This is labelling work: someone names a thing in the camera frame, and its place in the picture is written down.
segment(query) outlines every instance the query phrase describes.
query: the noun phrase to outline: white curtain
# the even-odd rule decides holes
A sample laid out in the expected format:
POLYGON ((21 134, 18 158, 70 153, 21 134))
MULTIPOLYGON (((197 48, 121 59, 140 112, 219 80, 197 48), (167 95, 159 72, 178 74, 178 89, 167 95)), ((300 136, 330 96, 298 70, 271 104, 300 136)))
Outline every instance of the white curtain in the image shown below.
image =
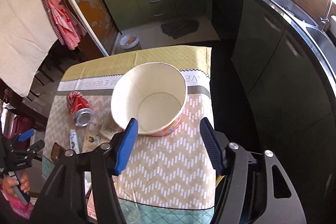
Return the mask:
POLYGON ((57 40, 42 0, 0 0, 0 78, 22 97, 57 40))

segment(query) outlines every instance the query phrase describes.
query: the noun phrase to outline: paper bowl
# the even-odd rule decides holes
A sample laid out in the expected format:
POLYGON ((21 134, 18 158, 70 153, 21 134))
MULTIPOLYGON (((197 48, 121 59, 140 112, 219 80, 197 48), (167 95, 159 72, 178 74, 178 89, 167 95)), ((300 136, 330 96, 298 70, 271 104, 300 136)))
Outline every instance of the paper bowl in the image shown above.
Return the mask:
POLYGON ((139 135, 166 136, 179 126, 187 100, 181 72, 166 63, 146 63, 123 75, 113 90, 114 121, 126 129, 138 120, 139 135))

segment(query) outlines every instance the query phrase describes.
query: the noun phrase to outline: paper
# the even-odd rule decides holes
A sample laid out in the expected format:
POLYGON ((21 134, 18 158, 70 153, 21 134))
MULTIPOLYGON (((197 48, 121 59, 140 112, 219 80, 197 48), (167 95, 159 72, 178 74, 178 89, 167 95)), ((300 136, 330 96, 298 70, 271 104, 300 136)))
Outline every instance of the paper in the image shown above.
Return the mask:
POLYGON ((92 217, 93 219, 97 220, 96 210, 95 210, 95 204, 93 202, 93 193, 91 191, 89 201, 87 203, 87 215, 89 217, 92 217))
POLYGON ((112 117, 103 124, 90 121, 86 127, 82 153, 92 151, 102 143, 109 143, 116 133, 122 131, 112 117))

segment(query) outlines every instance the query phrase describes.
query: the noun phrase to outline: kitchen counter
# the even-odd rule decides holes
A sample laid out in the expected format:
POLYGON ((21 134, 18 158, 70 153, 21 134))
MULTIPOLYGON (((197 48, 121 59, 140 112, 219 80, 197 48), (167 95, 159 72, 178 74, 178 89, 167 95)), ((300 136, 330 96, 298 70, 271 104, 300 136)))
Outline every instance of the kitchen counter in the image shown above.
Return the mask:
POLYGON ((288 29, 291 35, 298 40, 303 50, 312 61, 315 69, 319 73, 321 80, 324 82, 325 89, 331 99, 333 108, 336 109, 336 48, 330 41, 326 43, 315 41, 305 30, 305 26, 310 25, 298 23, 287 13, 280 9, 270 0, 255 0, 275 18, 277 18, 288 29))

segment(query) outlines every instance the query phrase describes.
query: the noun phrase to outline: coca-cola can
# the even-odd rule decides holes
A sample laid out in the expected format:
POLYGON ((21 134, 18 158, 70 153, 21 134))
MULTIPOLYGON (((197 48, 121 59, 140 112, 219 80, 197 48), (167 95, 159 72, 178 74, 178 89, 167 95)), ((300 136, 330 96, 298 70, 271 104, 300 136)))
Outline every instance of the coca-cola can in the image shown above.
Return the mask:
POLYGON ((69 92, 67 95, 67 104, 75 125, 78 127, 87 126, 92 118, 93 111, 90 109, 90 105, 83 94, 78 91, 69 92))

